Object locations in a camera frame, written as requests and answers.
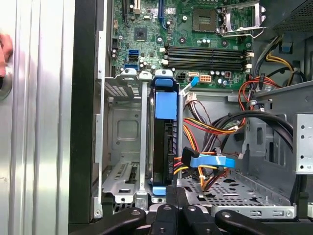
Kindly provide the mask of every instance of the side panel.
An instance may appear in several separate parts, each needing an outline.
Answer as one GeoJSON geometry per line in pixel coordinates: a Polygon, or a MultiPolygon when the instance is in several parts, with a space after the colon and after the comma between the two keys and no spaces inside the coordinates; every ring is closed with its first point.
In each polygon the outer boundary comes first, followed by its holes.
{"type": "Polygon", "coordinates": [[[0,234],[67,234],[75,1],[1,5],[14,54],[0,102],[0,234]]]}

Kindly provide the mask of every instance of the ram slot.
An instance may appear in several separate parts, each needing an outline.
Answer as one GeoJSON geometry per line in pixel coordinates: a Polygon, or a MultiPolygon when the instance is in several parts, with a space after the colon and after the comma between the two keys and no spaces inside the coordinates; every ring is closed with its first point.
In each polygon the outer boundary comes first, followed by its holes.
{"type": "Polygon", "coordinates": [[[176,69],[243,71],[245,52],[199,47],[168,47],[168,67],[176,69]]]}

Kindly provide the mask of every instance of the blue sata port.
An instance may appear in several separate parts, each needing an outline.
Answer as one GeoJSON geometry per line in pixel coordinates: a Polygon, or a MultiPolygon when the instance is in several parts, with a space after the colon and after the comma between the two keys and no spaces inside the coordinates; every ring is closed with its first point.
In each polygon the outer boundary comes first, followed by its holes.
{"type": "Polygon", "coordinates": [[[138,71],[138,65],[131,65],[131,64],[126,64],[124,65],[125,69],[135,69],[136,71],[138,71]]]}
{"type": "Polygon", "coordinates": [[[128,58],[130,60],[137,60],[139,58],[139,50],[129,50],[128,58]]]}

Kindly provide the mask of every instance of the motherboard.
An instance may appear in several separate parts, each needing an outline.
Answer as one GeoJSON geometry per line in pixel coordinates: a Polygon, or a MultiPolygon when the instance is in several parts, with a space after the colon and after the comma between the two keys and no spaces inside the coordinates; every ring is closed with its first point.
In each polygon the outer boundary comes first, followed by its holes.
{"type": "MultiPolygon", "coordinates": [[[[181,87],[239,89],[248,74],[248,36],[222,37],[222,8],[242,0],[114,0],[112,73],[171,69],[181,87]]],[[[252,24],[250,8],[231,12],[232,28],[252,24]]]]}

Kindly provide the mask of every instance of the screw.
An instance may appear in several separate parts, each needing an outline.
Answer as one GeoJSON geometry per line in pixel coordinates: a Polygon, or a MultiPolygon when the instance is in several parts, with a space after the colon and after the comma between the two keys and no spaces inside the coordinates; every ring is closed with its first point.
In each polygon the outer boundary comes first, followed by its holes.
{"type": "Polygon", "coordinates": [[[222,213],[222,216],[224,216],[225,218],[230,218],[230,214],[227,213],[227,212],[223,212],[223,213],[222,213]]]}
{"type": "Polygon", "coordinates": [[[287,217],[292,217],[292,212],[291,212],[291,211],[287,211],[287,212],[286,212],[286,216],[287,216],[287,217]]]}
{"type": "Polygon", "coordinates": [[[167,211],[170,211],[172,208],[170,208],[169,205],[166,205],[166,206],[164,207],[164,209],[167,210],[167,211]]]}
{"type": "Polygon", "coordinates": [[[134,211],[132,212],[132,215],[140,215],[140,212],[137,211],[137,210],[134,210],[134,211]]]}
{"type": "Polygon", "coordinates": [[[196,210],[196,208],[195,207],[188,207],[188,210],[190,210],[190,211],[195,211],[196,210]]]}

